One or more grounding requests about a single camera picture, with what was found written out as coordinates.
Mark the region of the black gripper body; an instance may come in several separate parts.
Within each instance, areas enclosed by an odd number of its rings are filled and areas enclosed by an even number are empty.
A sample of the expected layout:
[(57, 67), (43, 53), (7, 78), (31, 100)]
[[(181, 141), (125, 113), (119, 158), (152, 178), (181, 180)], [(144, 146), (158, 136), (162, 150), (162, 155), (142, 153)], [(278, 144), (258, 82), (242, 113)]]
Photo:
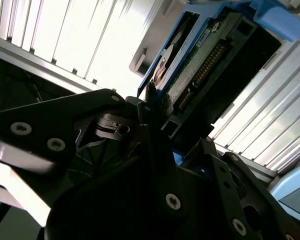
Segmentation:
[(187, 167), (135, 156), (65, 192), (47, 219), (47, 240), (233, 240), (196, 154)]

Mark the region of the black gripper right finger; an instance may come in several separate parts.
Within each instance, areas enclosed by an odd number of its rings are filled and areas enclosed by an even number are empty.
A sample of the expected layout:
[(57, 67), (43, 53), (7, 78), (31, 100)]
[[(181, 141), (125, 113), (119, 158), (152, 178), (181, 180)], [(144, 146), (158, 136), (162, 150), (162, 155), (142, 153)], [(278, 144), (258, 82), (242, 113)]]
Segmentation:
[(212, 183), (216, 208), (224, 219), (224, 237), (233, 240), (300, 240), (300, 226), (235, 154), (218, 155), (209, 138), (201, 138), (199, 163)]

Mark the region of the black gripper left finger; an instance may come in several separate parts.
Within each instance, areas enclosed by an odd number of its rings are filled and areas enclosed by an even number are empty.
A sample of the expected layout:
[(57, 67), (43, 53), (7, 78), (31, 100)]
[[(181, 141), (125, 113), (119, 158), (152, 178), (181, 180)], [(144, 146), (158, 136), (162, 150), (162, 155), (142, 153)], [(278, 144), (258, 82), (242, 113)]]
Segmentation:
[(92, 178), (134, 157), (154, 167), (175, 163), (153, 107), (101, 89), (0, 111), (0, 187), (34, 219), (48, 220), (57, 200), (79, 185), (65, 176), (76, 153), (106, 140), (120, 143), (119, 154)]

